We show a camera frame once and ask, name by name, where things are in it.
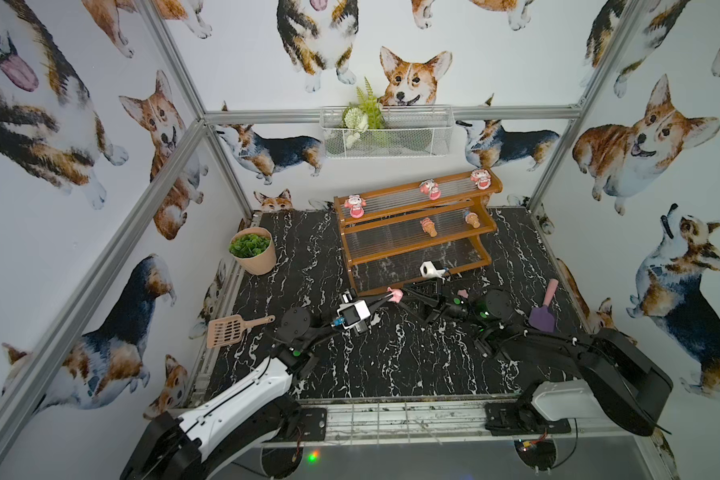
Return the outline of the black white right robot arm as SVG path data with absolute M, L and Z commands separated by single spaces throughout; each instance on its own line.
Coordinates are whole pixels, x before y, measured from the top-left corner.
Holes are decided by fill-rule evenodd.
M 659 427 L 673 383 L 652 360 L 613 329 L 563 334 L 540 329 L 516 310 L 511 294 L 490 288 L 468 297 L 447 296 L 435 280 L 427 294 L 405 285 L 404 301 L 427 309 L 425 321 L 440 319 L 477 327 L 478 352 L 487 359 L 524 362 L 565 373 L 560 381 L 537 380 L 515 400 L 486 409 L 485 427 L 494 435 L 568 433 L 570 421 L 606 418 L 643 437 Z

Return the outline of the pink hooded bunny doll figure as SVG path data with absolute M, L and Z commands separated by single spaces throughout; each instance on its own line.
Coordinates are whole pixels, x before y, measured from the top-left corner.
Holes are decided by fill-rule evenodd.
M 366 200 L 358 194 L 349 195 L 343 207 L 349 211 L 351 218 L 360 219 L 365 214 Z

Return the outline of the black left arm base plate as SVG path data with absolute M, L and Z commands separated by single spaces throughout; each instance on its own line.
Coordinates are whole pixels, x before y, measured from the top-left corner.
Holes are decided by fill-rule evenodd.
M 324 441 L 328 410 L 321 407 L 299 408 L 288 419 L 285 439 L 292 442 Z

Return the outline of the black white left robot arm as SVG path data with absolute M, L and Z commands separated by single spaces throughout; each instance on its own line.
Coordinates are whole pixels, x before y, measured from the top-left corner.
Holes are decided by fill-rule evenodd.
M 123 479 L 208 479 L 249 449 L 272 440 L 322 440 L 326 412 L 303 408 L 289 391 L 318 364 L 322 342 L 354 331 L 363 333 L 375 312 L 398 303 L 399 289 L 372 297 L 343 296 L 327 316 L 294 307 L 268 328 L 273 344 L 251 373 L 200 406 L 178 416 L 151 420 L 127 461 Z

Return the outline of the pink ice cream cone toy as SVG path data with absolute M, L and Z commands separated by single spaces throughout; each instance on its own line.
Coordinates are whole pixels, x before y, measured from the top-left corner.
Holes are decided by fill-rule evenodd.
M 434 221 L 429 218 L 425 217 L 420 221 L 422 230 L 427 233 L 431 238 L 435 238 L 438 235 L 436 225 Z

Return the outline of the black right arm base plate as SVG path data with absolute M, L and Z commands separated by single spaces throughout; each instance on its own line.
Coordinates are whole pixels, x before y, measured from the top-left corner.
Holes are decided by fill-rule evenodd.
M 494 436 L 542 436 L 572 432 L 568 420 L 548 420 L 530 404 L 488 402 L 484 405 L 484 411 L 485 429 Z

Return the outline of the blue pink ice cream toy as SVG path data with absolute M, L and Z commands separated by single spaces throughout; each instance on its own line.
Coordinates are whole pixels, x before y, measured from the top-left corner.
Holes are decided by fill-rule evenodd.
M 478 229 L 481 227 L 481 220 L 477 213 L 466 210 L 464 212 L 464 221 L 467 225 L 471 226 L 474 229 Z

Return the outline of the pink white bunny doll figure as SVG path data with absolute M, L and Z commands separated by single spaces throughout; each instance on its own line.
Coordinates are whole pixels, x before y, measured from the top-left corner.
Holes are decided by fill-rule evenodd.
M 492 185 L 492 175 L 487 169 L 475 169 L 470 174 L 470 180 L 478 190 L 484 191 Z

